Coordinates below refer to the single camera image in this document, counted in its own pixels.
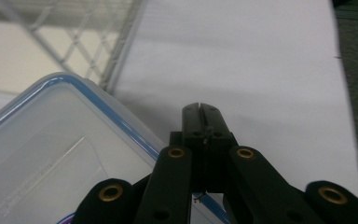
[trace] container lid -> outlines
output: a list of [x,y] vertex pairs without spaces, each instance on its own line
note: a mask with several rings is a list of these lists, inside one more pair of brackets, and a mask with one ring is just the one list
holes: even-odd
[[[70,223],[93,186],[107,178],[134,184],[163,147],[91,81],[45,77],[0,111],[0,223]],[[219,219],[196,204],[192,221]]]

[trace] white table surface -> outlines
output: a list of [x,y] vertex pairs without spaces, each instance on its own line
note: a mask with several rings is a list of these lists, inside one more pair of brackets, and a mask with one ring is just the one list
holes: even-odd
[[218,107],[293,186],[358,196],[358,150],[330,1],[149,0],[111,90],[168,143],[181,109]]

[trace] wire mesh shelf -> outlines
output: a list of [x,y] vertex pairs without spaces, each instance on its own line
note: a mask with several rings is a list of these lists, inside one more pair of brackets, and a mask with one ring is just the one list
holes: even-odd
[[63,70],[100,85],[117,63],[140,0],[0,0]]

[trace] metal wire grid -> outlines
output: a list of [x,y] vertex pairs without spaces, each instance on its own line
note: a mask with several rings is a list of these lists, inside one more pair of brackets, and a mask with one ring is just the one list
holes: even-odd
[[133,20],[137,0],[0,0],[0,10],[24,28],[63,70],[108,80]]

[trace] clear plastic box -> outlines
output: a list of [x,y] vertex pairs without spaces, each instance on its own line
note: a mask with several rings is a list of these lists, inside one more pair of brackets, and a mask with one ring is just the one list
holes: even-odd
[[[0,223],[69,223],[94,185],[137,182],[163,147],[91,81],[45,77],[0,111]],[[199,203],[192,221],[220,222]]]

